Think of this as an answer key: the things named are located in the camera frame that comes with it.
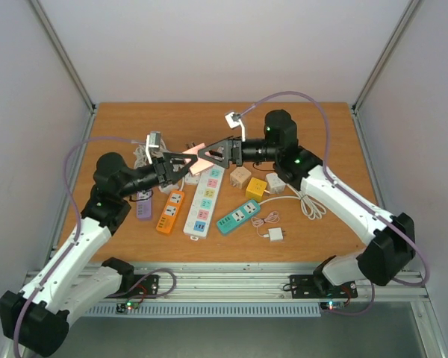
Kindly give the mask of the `pink cube socket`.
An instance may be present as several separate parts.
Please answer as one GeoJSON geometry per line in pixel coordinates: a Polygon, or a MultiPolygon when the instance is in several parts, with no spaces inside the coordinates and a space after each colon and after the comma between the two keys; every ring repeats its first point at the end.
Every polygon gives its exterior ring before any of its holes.
{"type": "Polygon", "coordinates": [[[193,145],[191,148],[183,151],[183,154],[195,154],[197,156],[197,161],[190,167],[189,171],[192,176],[199,175],[201,172],[211,168],[213,163],[204,160],[198,156],[198,152],[200,149],[203,149],[205,144],[202,142],[198,145],[193,145]]]}

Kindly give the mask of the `beige cube socket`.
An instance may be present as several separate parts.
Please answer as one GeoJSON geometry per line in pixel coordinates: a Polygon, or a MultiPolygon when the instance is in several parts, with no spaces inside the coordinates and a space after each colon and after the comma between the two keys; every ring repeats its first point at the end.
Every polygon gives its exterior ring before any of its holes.
{"type": "Polygon", "coordinates": [[[238,189],[244,188],[250,181],[252,173],[245,167],[237,167],[234,169],[229,178],[230,184],[238,189]]]}

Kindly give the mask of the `yellow cube socket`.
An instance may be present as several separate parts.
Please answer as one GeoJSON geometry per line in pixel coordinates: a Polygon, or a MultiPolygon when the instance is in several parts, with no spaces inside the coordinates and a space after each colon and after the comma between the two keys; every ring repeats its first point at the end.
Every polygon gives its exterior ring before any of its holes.
{"type": "Polygon", "coordinates": [[[248,199],[253,199],[257,202],[262,202],[264,193],[267,190],[267,182],[265,180],[257,179],[257,178],[250,178],[246,191],[245,196],[248,199]]]}

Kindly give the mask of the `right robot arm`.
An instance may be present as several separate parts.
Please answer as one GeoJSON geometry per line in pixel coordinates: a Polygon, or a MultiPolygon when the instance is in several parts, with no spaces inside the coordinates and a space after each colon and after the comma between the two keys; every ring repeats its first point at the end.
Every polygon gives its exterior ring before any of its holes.
{"type": "Polygon", "coordinates": [[[373,205],[333,175],[317,155],[299,144],[297,124],[285,110],[272,110],[264,117],[264,138],[230,136],[199,150],[198,156],[225,169],[231,164],[271,162],[282,181],[316,199],[357,235],[363,251],[329,257],[315,268],[313,282],[320,297],[334,294],[350,281],[367,279],[386,286],[414,259],[413,220],[373,205]]]}

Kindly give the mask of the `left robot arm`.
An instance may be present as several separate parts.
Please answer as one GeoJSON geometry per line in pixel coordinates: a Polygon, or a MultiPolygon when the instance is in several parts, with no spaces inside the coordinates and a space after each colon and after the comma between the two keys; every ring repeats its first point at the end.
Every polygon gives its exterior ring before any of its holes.
{"type": "Polygon", "coordinates": [[[6,291],[0,298],[2,330],[13,342],[15,357],[21,348],[49,357],[92,306],[106,297],[126,297],[134,291],[133,267],[117,259],[77,286],[73,283],[124,222],[131,210],[129,197],[161,184],[177,183],[197,160],[195,154],[167,152],[149,165],[133,169],[116,152],[98,159],[90,199],[78,213],[68,239],[33,280],[19,292],[6,291]]]}

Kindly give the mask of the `white flat adapter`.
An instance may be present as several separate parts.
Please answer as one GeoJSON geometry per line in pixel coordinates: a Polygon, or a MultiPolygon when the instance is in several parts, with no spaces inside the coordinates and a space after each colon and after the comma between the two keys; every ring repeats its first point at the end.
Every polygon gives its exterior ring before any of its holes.
{"type": "Polygon", "coordinates": [[[197,186],[199,184],[200,175],[192,175],[191,173],[186,174],[184,177],[184,182],[186,185],[197,186]]]}

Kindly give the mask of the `small white USB charger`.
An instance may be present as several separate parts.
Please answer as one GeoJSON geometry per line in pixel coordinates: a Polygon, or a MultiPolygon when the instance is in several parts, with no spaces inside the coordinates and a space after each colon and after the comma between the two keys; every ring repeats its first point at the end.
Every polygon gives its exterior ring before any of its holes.
{"type": "Polygon", "coordinates": [[[159,186],[158,188],[159,188],[160,192],[162,192],[163,194],[167,194],[168,195],[168,194],[170,194],[170,192],[172,190],[175,189],[175,186],[174,185],[167,185],[167,186],[159,186]]]}

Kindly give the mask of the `orange power strip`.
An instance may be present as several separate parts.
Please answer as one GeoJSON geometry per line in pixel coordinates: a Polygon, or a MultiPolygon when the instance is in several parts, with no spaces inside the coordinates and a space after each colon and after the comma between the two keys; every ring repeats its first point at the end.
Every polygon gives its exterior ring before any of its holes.
{"type": "Polygon", "coordinates": [[[170,235],[181,209],[181,205],[184,202],[185,194],[181,190],[172,190],[169,194],[167,202],[164,205],[164,209],[161,213],[158,223],[156,225],[156,231],[161,234],[170,235]]]}

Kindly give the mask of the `white cube socket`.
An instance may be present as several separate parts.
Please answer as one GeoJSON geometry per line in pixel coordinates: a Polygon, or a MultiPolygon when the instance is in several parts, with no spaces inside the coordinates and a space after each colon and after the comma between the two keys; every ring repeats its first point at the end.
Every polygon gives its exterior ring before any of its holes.
{"type": "Polygon", "coordinates": [[[275,172],[266,174],[266,182],[269,194],[280,194],[286,188],[286,183],[275,172]]]}

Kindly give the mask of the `teal power strip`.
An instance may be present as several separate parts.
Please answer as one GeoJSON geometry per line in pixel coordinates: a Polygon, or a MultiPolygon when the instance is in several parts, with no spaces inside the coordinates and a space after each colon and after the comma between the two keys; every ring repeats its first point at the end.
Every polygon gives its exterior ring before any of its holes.
{"type": "Polygon", "coordinates": [[[228,235],[261,211],[260,204],[250,199],[217,221],[217,229],[222,235],[228,235]]]}

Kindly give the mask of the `long white power strip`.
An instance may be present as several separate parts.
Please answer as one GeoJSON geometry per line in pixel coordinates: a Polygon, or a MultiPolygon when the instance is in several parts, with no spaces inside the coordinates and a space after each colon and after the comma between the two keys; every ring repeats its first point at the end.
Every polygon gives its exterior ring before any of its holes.
{"type": "Polygon", "coordinates": [[[223,182],[224,168],[213,165],[200,175],[183,233],[193,241],[205,239],[223,182]]]}

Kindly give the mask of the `purple power strip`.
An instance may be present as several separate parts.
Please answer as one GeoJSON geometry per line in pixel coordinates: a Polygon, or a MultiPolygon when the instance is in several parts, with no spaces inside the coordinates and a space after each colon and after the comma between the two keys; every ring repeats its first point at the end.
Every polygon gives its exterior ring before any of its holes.
{"type": "Polygon", "coordinates": [[[139,192],[136,195],[136,217],[140,221],[152,219],[152,196],[153,191],[139,192]]]}

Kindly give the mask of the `aluminium rail frame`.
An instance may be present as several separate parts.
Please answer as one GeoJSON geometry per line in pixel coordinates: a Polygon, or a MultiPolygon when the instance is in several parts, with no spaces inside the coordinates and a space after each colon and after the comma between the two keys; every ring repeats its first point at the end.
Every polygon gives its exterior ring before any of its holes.
{"type": "MultiPolygon", "coordinates": [[[[177,277],[173,292],[159,302],[290,302],[291,294],[282,287],[293,274],[311,274],[316,263],[131,263],[135,273],[171,269],[177,277]]],[[[77,286],[99,268],[89,263],[72,281],[77,286]]],[[[371,289],[368,280],[355,280],[358,297],[352,303],[367,303],[371,289]]],[[[426,288],[390,282],[376,286],[375,302],[429,301],[426,288]]]]}

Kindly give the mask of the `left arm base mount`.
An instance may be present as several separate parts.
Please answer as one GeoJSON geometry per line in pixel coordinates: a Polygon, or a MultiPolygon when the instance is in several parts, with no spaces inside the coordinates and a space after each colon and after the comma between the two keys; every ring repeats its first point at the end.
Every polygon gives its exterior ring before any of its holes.
{"type": "Polygon", "coordinates": [[[129,298],[155,298],[158,294],[159,276],[151,274],[142,280],[141,274],[135,274],[133,283],[137,285],[128,293],[129,298]]]}

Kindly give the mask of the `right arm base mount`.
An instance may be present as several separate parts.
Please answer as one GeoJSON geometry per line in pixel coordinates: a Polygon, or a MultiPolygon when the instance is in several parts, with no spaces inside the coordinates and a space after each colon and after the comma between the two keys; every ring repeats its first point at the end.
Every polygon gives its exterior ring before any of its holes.
{"type": "Polygon", "coordinates": [[[311,274],[292,274],[286,287],[290,290],[294,299],[310,298],[357,298],[358,291],[356,283],[350,281],[340,286],[329,286],[322,292],[318,289],[311,274]]]}

